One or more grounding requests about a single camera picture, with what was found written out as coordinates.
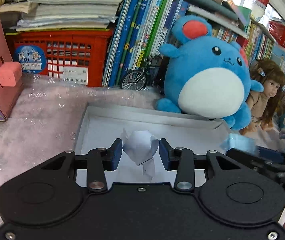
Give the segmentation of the white cardboard box tray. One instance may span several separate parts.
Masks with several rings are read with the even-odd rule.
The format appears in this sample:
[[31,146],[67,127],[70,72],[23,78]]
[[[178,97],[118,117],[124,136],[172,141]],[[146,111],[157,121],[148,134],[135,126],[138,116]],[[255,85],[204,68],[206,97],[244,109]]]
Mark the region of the white cardboard box tray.
[[[119,106],[111,103],[88,103],[78,132],[75,153],[87,154],[95,148],[109,148],[115,139],[125,142],[123,132],[128,136],[134,131],[149,131],[159,140],[165,138],[175,147],[191,149],[194,154],[205,155],[208,150],[224,153],[220,145],[231,133],[221,119],[205,120],[198,116],[161,112],[151,109]],[[154,155],[155,175],[151,182],[170,182],[173,185],[177,172],[165,171],[159,151]],[[125,152],[118,168],[106,171],[108,188],[113,182],[147,183],[143,166],[137,166]]]

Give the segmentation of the big blue round plush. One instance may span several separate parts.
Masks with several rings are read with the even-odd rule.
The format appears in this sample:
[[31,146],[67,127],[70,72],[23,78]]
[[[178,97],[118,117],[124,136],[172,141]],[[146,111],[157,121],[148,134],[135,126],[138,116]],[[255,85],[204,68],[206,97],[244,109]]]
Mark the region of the big blue round plush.
[[263,91],[251,79],[249,63],[237,42],[227,43],[212,35],[212,26],[202,17],[187,15],[176,20],[172,34],[180,47],[163,44],[160,54],[168,57],[164,97],[159,111],[223,119],[234,130],[247,127],[251,110],[250,92]]

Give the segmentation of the red plastic crate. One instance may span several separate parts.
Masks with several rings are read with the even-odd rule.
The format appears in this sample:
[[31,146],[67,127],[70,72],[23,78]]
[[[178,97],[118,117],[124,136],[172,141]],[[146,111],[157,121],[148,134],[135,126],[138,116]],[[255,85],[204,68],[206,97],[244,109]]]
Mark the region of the red plastic crate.
[[6,33],[14,61],[25,73],[100,87],[111,29],[64,29]]

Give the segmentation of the red white canister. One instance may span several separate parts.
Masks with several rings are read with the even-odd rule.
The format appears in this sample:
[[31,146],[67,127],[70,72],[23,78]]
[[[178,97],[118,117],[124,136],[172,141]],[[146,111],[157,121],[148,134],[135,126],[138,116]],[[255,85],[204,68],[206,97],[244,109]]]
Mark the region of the red white canister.
[[258,22],[265,14],[269,0],[253,0],[251,5],[251,18]]

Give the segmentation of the miniature bicycle model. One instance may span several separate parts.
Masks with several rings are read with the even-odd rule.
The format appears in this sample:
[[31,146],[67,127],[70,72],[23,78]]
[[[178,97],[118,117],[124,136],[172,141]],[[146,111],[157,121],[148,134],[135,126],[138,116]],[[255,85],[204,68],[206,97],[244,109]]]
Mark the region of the miniature bicycle model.
[[140,91],[147,86],[156,87],[159,83],[159,70],[162,57],[149,56],[143,60],[142,67],[130,70],[121,80],[120,88]]

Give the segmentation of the stack of books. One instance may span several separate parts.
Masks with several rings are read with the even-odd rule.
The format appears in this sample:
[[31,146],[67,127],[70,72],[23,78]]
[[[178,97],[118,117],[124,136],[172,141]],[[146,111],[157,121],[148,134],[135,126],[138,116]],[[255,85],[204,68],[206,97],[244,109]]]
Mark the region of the stack of books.
[[117,20],[123,0],[0,0],[4,28],[15,31],[69,28],[106,29]]

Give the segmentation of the brown haired baby doll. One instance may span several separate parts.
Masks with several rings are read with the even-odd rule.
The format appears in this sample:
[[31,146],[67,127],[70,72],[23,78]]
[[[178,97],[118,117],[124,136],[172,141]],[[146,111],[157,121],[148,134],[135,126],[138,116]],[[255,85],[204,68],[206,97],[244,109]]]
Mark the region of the brown haired baby doll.
[[251,91],[247,104],[251,110],[250,124],[240,133],[246,135],[259,127],[264,131],[273,128],[273,115],[285,87],[285,74],[271,59],[258,60],[252,67],[250,76],[263,86],[263,91]]

